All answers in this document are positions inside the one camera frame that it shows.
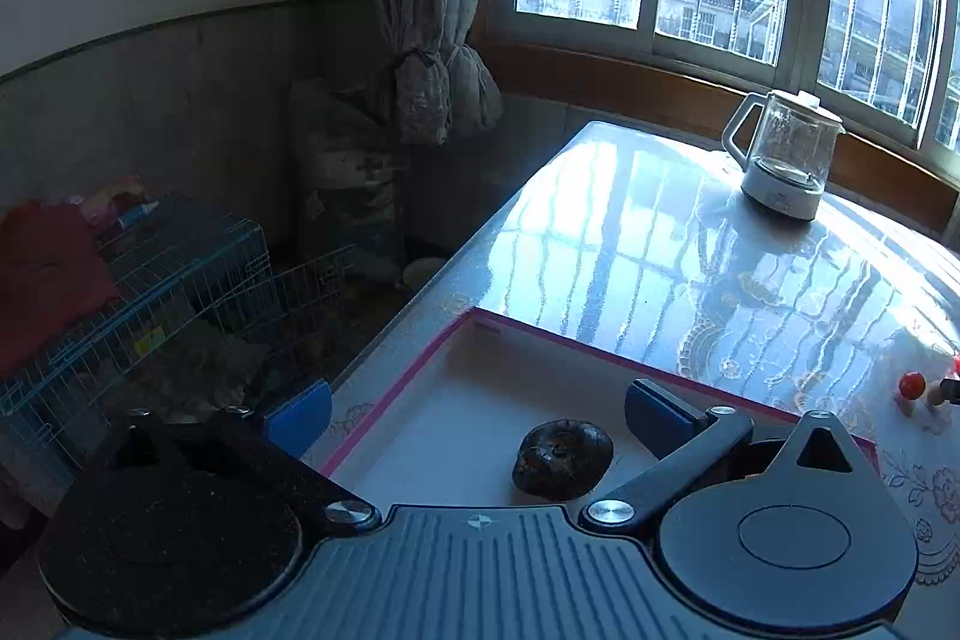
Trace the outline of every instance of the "wooden window sill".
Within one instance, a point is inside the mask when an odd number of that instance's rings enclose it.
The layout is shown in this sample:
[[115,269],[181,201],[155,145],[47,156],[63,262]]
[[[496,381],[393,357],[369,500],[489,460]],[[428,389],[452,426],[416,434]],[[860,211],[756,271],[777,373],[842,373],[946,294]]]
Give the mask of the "wooden window sill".
[[[472,41],[500,90],[642,119],[719,140],[742,92],[584,52],[478,37]],[[741,130],[746,146],[752,125]],[[941,234],[957,191],[880,145],[847,133],[837,140],[831,182]]]

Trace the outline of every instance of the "glass kettle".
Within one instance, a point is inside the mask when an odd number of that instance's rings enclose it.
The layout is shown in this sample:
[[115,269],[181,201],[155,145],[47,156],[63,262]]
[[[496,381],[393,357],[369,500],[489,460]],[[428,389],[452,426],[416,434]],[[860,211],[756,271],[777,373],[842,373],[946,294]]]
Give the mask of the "glass kettle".
[[[760,122],[750,150],[744,153],[733,136],[755,106],[763,107]],[[843,130],[843,121],[808,92],[750,92],[721,140],[744,172],[744,193],[791,218],[813,220],[827,185],[837,135]]]

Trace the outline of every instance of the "white tray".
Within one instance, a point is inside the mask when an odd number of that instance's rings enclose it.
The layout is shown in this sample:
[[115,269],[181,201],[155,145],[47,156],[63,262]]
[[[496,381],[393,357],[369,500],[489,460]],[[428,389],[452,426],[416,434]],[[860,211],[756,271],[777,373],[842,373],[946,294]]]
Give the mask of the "white tray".
[[[747,410],[755,423],[796,422],[766,407],[489,311],[467,311],[437,336],[320,468],[386,515],[393,504],[544,504],[511,481],[517,448],[530,429],[579,418],[613,439],[613,464],[572,518],[656,461],[624,421],[627,388],[656,381],[705,410]],[[872,442],[857,438],[877,464]]]

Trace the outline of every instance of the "blue wire cage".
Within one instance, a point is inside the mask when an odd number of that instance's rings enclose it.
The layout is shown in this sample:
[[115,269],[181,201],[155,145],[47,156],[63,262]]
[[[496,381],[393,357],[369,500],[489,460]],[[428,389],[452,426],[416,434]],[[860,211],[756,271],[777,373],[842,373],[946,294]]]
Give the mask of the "blue wire cage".
[[[50,511],[117,410],[166,404],[166,417],[202,419],[319,376],[336,353],[350,253],[275,275],[253,220],[166,197],[100,248],[119,297],[0,386],[2,467]],[[173,410],[212,375],[216,389]]]

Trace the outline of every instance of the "glass tabletop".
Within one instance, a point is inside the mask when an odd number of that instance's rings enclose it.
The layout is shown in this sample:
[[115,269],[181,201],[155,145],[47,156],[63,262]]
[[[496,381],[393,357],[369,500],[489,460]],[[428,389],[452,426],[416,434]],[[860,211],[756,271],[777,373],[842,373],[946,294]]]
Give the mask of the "glass tabletop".
[[933,599],[952,636],[960,426],[950,405],[907,416],[893,397],[902,373],[938,381],[960,351],[960,263],[832,194],[812,223],[781,218],[740,177],[726,153],[587,124],[347,367],[306,461],[323,463],[443,327],[483,307],[790,413],[830,410],[877,442],[920,548],[901,617]]

